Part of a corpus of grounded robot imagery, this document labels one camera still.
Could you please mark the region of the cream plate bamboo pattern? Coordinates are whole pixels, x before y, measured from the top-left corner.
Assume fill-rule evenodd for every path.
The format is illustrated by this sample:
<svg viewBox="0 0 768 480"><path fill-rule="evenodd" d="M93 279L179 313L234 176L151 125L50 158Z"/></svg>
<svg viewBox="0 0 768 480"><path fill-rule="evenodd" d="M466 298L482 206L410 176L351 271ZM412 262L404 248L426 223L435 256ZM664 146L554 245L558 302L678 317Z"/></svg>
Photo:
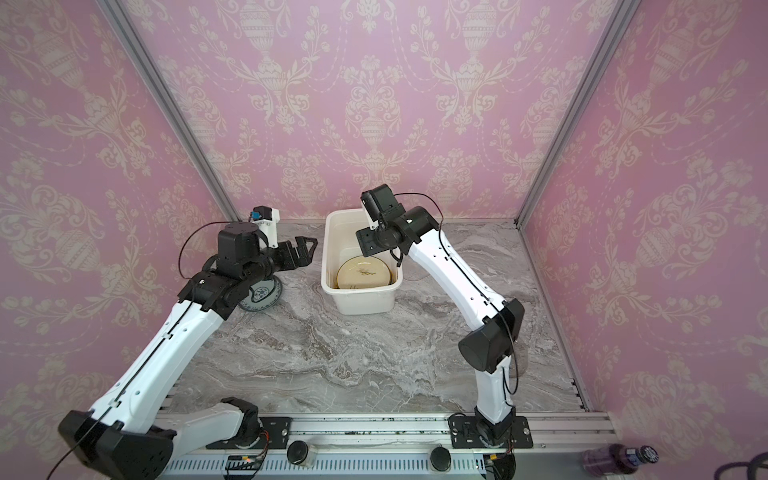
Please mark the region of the cream plate bamboo pattern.
<svg viewBox="0 0 768 480"><path fill-rule="evenodd" d="M377 257L353 257L341 265L336 275L337 288L343 290L373 289L390 283L391 271Z"/></svg>

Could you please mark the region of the teal patterned small plate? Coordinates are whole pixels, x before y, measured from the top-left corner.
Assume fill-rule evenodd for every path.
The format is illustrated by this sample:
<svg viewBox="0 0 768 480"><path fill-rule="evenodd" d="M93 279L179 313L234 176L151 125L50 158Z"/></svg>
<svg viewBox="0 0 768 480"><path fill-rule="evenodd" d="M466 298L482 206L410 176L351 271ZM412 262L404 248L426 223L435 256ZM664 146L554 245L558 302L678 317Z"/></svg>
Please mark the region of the teal patterned small plate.
<svg viewBox="0 0 768 480"><path fill-rule="evenodd" d="M282 281L277 276L273 276L253 284L246 298L239 303L239 307L247 312L266 310L280 300L282 292Z"/></svg>

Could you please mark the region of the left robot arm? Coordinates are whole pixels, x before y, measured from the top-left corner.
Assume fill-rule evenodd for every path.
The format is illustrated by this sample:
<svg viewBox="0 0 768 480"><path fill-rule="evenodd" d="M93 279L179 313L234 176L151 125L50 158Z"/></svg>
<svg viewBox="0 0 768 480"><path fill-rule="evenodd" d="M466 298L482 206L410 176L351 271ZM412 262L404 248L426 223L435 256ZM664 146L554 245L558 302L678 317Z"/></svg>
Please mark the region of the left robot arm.
<svg viewBox="0 0 768 480"><path fill-rule="evenodd" d="M267 439L258 407L235 397L191 414L160 410L198 350L258 283L312 263L317 239L280 241L279 221L278 210L259 206L246 221L220 222L215 254L188 277L133 364L88 410L71 410L59 423L68 456L110 479L156 479L176 458L210 444L248 449Z"/></svg>

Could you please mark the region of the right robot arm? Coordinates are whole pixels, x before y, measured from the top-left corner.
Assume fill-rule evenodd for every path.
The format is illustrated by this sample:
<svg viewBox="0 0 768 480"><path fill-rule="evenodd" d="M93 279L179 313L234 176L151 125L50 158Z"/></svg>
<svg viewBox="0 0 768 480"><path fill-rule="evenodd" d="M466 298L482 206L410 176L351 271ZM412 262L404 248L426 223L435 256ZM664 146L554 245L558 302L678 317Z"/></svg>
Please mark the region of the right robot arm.
<svg viewBox="0 0 768 480"><path fill-rule="evenodd" d="M506 300L472 270L443 232L442 221L425 208L406 208L391 188L382 184L361 193L369 226L356 232L364 256L388 252L398 264L408 258L424 269L454 302L469 328L458 343L464 360L475 371L476 428L490 446L512 442L516 420L513 396L519 382L515 348L525 307Z"/></svg>

